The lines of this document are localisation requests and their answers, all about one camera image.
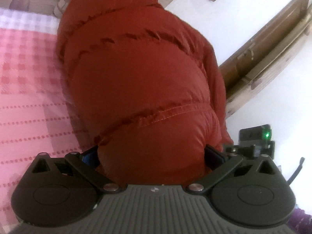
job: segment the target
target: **gray ribbed surface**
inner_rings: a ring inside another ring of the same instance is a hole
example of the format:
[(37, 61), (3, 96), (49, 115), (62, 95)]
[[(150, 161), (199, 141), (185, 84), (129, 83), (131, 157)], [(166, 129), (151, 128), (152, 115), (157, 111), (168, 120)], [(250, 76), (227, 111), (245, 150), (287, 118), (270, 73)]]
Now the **gray ribbed surface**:
[(21, 224), (11, 234), (295, 234), (286, 225), (248, 230), (218, 216), (204, 197), (192, 196), (180, 186), (129, 186), (106, 195), (83, 220), (60, 228)]

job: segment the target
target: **circular cover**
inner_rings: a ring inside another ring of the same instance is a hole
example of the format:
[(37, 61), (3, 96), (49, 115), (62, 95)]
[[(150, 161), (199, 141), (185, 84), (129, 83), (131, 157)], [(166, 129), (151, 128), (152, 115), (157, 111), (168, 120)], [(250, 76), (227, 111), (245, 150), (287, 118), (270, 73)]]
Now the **circular cover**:
[(95, 189), (74, 176), (45, 175), (20, 182), (12, 195), (16, 216), (31, 225), (59, 227), (90, 213), (96, 204)]
[(295, 197), (274, 175), (240, 176), (217, 184), (211, 194), (217, 211), (232, 222), (268, 227), (284, 222), (292, 213)]

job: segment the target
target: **red puffer jacket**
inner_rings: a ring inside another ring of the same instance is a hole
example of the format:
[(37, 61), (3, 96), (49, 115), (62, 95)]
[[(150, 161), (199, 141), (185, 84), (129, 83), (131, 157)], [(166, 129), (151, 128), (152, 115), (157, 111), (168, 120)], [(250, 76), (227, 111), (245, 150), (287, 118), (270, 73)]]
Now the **red puffer jacket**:
[(71, 0), (57, 52), (116, 183), (187, 185), (206, 144), (232, 143), (212, 46), (158, 0)]

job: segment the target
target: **bed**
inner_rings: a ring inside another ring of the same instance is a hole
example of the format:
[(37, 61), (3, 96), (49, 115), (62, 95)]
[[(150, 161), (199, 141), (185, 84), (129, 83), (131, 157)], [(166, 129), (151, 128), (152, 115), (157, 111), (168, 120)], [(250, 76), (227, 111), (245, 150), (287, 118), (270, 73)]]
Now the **bed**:
[(55, 54), (59, 20), (0, 8), (0, 233), (17, 223), (10, 198), (40, 152), (93, 146)]

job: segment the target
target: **purple fabric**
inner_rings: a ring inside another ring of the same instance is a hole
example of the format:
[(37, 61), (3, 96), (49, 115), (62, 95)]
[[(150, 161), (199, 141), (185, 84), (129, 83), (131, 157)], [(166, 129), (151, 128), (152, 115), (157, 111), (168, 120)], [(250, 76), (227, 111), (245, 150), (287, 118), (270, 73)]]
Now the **purple fabric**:
[(312, 234), (312, 216), (296, 208), (288, 221), (288, 226), (298, 234)]

